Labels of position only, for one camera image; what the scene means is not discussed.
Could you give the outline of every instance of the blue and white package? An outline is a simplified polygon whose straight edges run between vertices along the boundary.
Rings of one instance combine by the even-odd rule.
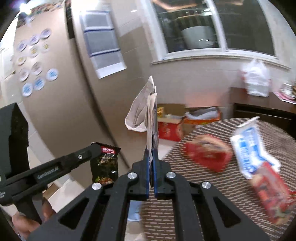
[[[280,162],[265,151],[263,141],[256,124],[259,117],[253,117],[237,126],[230,138],[239,169],[245,178],[251,179],[253,174],[265,161],[268,161],[276,172],[280,172]]]

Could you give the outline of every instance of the woven tablecloth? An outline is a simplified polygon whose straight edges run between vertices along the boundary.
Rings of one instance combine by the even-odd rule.
[[[230,136],[235,127],[248,119],[237,118],[214,122],[194,130],[178,142],[164,158],[170,163],[173,172],[183,175],[188,181],[201,183],[209,181],[241,211],[260,226],[270,237],[277,240],[287,229],[296,214],[292,213],[290,221],[277,226],[268,221],[264,208],[260,205],[256,194],[240,173],[235,156],[222,173],[213,173],[196,164],[183,155],[182,146],[185,141],[194,140],[196,135],[211,134],[230,144]],[[281,177],[286,184],[296,191],[296,141],[282,129],[258,121],[266,151],[281,162]],[[175,228],[172,202],[156,200],[150,190],[150,199],[143,202],[141,209],[142,223],[147,240],[175,240]]]

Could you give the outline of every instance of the window sill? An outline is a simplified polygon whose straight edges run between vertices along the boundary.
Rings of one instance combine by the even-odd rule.
[[[291,68],[283,65],[280,63],[280,61],[273,56],[268,56],[264,54],[258,54],[256,52],[250,52],[250,51],[241,51],[242,53],[233,53],[231,50],[227,50],[227,52],[221,53],[219,51],[211,51],[211,53],[199,53],[197,54],[190,54],[190,50],[182,51],[183,54],[177,54],[175,53],[169,53],[166,58],[163,60],[157,60],[153,61],[151,64],[161,64],[171,61],[179,61],[179,60],[188,60],[188,59],[203,59],[203,58],[220,58],[220,59],[246,59],[246,60],[252,60],[254,58],[257,58],[259,60],[262,60],[266,64],[271,64],[280,68],[283,68],[287,71],[289,71]]]

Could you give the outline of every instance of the black device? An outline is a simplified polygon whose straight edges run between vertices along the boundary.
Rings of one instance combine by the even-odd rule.
[[[28,170],[28,124],[17,104],[0,110],[0,204],[16,204],[18,210],[41,223],[40,208],[34,200],[47,184],[69,173],[85,161],[101,154],[100,145],[92,145],[67,156]],[[168,162],[153,163],[144,152],[142,161],[132,166],[112,184],[94,183],[47,222],[32,232],[28,241],[119,241],[124,240],[131,200],[147,200],[149,184],[157,199],[171,199],[178,241],[267,241],[268,235],[223,196],[210,182],[195,184],[171,171]],[[0,212],[1,240],[18,236]]]

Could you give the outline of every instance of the triangular cutout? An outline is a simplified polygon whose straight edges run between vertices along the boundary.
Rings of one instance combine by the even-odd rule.
[[[230,228],[241,222],[240,218],[230,210],[218,197],[214,197],[214,202],[220,213],[223,224],[226,228]]]
[[[88,198],[82,199],[75,207],[73,207],[68,213],[61,217],[59,222],[70,229],[76,229],[88,202]]]

